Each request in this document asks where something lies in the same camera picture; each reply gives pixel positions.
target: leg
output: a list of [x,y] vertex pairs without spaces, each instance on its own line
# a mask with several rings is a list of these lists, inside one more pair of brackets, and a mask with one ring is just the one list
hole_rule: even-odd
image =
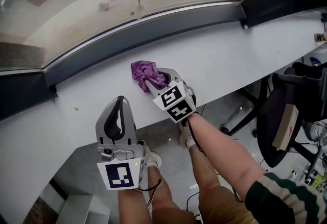
[[193,172],[199,185],[199,210],[204,223],[256,223],[244,203],[237,203],[234,194],[220,186],[217,173],[208,158],[198,149],[188,128],[180,124],[180,143],[189,149]]
[[148,167],[148,187],[155,186],[159,179],[162,180],[156,189],[152,201],[152,221],[154,224],[195,224],[192,212],[180,210],[173,202],[167,182],[160,174],[161,157],[146,145],[146,166]]
[[151,217],[141,192],[127,189],[118,191],[121,224],[151,224]]

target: purple cloth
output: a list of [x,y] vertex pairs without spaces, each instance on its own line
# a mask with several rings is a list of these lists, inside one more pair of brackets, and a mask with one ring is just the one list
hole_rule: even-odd
[[166,78],[164,75],[159,74],[155,62],[138,61],[131,64],[132,77],[138,81],[138,85],[144,92],[148,92],[149,88],[145,84],[145,80],[149,80],[158,87],[165,87]]

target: chair wheel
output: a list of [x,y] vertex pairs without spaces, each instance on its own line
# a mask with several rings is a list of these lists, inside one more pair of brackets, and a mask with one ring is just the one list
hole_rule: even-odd
[[257,136],[257,133],[256,133],[256,129],[254,129],[253,131],[252,131],[252,136],[254,137],[254,138],[257,138],[258,136]]
[[226,127],[222,127],[222,128],[220,129],[220,131],[221,131],[223,134],[228,135],[229,129],[227,129]]

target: forearm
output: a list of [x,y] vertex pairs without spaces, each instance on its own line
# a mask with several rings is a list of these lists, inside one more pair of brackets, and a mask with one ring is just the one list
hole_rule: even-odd
[[141,192],[133,189],[118,191],[121,224],[151,224],[151,216]]
[[240,144],[225,136],[197,113],[189,121],[198,144],[217,172],[241,199],[265,171]]

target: striped sleeve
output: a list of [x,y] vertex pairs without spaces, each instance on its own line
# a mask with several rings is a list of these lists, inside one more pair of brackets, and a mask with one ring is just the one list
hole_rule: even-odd
[[321,193],[271,172],[251,186],[245,206],[259,223],[327,223],[326,201]]

